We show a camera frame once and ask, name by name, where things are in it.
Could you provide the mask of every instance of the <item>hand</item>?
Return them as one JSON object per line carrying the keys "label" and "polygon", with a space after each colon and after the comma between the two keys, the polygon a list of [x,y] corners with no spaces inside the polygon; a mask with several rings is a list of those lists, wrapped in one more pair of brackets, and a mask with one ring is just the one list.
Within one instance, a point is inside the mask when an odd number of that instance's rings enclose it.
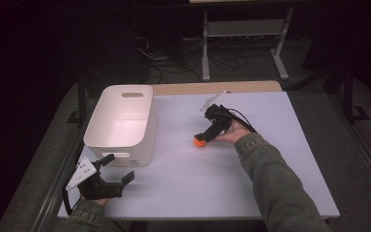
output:
{"label": "hand", "polygon": [[106,198],[106,199],[99,199],[99,200],[93,200],[93,201],[105,207],[109,200],[110,200],[109,198]]}
{"label": "hand", "polygon": [[214,141],[223,141],[234,145],[241,137],[249,133],[251,132],[246,127],[233,119],[230,129],[217,136]]}

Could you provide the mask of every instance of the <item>wrist-mounted device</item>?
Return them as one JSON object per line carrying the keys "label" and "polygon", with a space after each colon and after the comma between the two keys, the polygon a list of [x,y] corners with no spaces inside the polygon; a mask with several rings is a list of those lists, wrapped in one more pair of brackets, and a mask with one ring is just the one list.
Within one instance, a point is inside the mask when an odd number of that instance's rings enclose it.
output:
{"label": "wrist-mounted device", "polygon": [[[237,117],[230,110],[239,113],[245,119],[245,121]],[[238,110],[228,109],[222,104],[220,106],[212,104],[210,107],[207,108],[204,115],[209,121],[212,122],[212,125],[206,131],[194,135],[194,144],[197,147],[205,146],[223,131],[228,131],[233,119],[241,123],[249,131],[256,132],[256,130],[252,128],[246,118]]]}
{"label": "wrist-mounted device", "polygon": [[77,186],[82,197],[88,200],[99,200],[105,198],[122,197],[125,186],[134,179],[134,172],[131,171],[121,182],[106,183],[100,176],[100,167],[106,166],[113,161],[114,155],[110,154],[101,160],[90,162],[87,158],[77,165],[70,177],[63,185],[63,201],[68,215],[72,208],[69,202],[69,190]]}

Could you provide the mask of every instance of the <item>orange object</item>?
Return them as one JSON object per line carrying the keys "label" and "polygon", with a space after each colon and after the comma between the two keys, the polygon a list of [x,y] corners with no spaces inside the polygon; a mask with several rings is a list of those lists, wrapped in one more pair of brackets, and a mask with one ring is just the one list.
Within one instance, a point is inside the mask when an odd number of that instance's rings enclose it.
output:
{"label": "orange object", "polygon": [[199,141],[198,139],[194,138],[194,145],[197,147],[204,147],[206,146],[207,142],[205,140]]}

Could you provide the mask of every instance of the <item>white tabletop surface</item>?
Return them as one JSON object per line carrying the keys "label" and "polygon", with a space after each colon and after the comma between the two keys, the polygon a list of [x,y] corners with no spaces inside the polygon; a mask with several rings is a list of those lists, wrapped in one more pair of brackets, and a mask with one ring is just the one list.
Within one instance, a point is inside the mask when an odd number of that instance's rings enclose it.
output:
{"label": "white tabletop surface", "polygon": [[[154,96],[156,142],[145,167],[103,167],[102,178],[120,181],[134,170],[135,179],[122,198],[110,200],[106,216],[115,219],[233,219],[261,218],[252,183],[234,147],[210,142],[193,145],[193,136],[211,123],[200,108],[212,95]],[[265,139],[281,152],[302,180],[321,217],[339,216],[326,182],[312,155],[295,111],[285,92],[233,93],[218,100],[239,110]],[[88,147],[81,157],[97,160]],[[78,189],[70,191],[71,205]],[[62,205],[58,217],[66,218]]]}

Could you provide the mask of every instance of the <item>wooden table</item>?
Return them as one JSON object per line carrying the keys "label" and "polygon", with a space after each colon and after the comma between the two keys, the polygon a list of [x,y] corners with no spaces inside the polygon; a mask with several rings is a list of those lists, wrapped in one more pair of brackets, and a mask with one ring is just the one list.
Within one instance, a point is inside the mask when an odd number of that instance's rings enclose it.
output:
{"label": "wooden table", "polygon": [[207,82],[152,85],[154,95],[217,94],[223,90],[231,93],[281,92],[277,81]]}

